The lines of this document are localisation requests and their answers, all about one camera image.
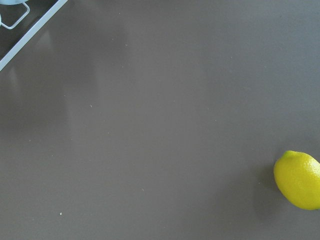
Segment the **yellow lemon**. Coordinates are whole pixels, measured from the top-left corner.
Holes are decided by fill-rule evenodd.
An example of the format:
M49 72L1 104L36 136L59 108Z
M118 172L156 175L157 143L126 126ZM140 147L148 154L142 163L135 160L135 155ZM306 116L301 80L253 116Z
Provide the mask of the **yellow lemon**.
M275 183L284 197L303 210L320 208L320 163L311 155L288 150L273 167Z

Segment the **light blue cup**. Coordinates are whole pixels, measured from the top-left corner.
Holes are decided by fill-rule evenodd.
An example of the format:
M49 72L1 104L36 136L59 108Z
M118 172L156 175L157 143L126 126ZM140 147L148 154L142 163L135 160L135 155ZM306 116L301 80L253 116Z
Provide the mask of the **light blue cup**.
M12 6L12 5L18 5L27 2L28 0L0 0L1 5L7 5L7 6Z

